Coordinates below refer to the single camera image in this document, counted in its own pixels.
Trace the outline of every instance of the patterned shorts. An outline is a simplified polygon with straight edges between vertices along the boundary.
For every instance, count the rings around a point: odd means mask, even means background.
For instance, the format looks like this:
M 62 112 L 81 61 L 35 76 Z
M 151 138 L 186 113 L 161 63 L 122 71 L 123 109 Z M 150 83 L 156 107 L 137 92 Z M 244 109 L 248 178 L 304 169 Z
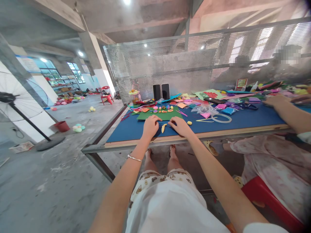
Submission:
M 185 182 L 186 184 L 193 185 L 195 187 L 195 184 L 189 172 L 183 169 L 180 169 L 180 168 L 171 170 L 167 175 L 160 175 L 159 173 L 153 170 L 144 171 L 140 175 L 137 181 L 137 184 L 134 188 L 134 191 L 131 195 L 130 204 L 129 204 L 129 213 L 131 211 L 131 207 L 135 201 L 135 198 L 142 190 L 147 189 L 155 184 L 158 184 L 160 182 L 167 181 L 167 180 Z

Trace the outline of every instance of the fan base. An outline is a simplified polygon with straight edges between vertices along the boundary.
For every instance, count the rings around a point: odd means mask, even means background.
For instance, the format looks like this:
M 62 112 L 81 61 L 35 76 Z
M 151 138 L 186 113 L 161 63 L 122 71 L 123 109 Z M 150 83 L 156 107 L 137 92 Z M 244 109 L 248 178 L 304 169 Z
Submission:
M 52 141 L 45 141 L 45 142 L 42 142 L 40 144 L 37 144 L 36 149 L 37 149 L 37 151 L 44 151 L 44 150 L 50 149 L 50 148 L 60 144 L 64 140 L 65 140 L 65 137 L 59 137 L 56 139 L 52 139 Z

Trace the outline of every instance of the pink patterned clothing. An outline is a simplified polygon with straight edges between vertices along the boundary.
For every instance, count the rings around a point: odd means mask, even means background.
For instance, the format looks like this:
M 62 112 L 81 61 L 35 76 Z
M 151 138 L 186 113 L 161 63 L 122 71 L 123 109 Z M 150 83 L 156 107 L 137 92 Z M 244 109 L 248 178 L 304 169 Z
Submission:
M 244 183 L 260 176 L 283 206 L 306 224 L 311 207 L 311 153 L 274 135 L 254 136 L 230 147 L 244 154 Z

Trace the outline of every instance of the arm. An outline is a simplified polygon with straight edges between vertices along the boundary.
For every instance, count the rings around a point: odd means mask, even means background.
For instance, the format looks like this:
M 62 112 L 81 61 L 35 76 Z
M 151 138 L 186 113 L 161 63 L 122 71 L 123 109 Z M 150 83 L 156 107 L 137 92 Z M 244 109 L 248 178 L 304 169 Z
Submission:
M 249 223 L 268 223 L 247 199 L 226 169 L 206 149 L 183 119 L 173 117 L 168 124 L 189 141 L 208 183 L 217 195 L 237 232 L 243 232 L 244 227 Z
M 304 95 L 290 99 L 285 97 L 284 95 L 279 94 L 267 98 L 267 100 L 264 101 L 264 103 L 274 107 L 275 111 L 280 115 L 280 117 L 293 130 L 295 130 L 297 134 L 311 132 L 311 114 L 297 108 L 291 103 L 291 101 L 308 103 L 311 102 L 311 95 Z
M 142 160 L 148 145 L 159 129 L 157 120 L 153 115 L 146 119 L 144 132 L 131 157 Z M 138 176 L 142 162 L 127 159 L 118 175 L 110 185 L 101 203 L 89 233 L 122 232 L 125 212 Z

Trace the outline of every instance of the fan pole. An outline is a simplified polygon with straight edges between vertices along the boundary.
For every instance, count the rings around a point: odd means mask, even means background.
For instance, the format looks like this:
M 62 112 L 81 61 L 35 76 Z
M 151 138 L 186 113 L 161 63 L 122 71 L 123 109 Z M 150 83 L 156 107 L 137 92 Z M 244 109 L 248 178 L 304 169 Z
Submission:
M 51 139 L 49 139 L 48 136 L 46 136 L 34 123 L 32 123 L 14 104 L 14 102 L 10 102 L 9 105 L 12 107 L 12 109 L 14 109 L 18 114 L 21 115 L 22 118 L 25 119 L 25 121 L 27 121 L 32 127 L 35 128 L 35 130 L 37 130 L 45 139 L 47 139 L 48 141 L 51 141 Z

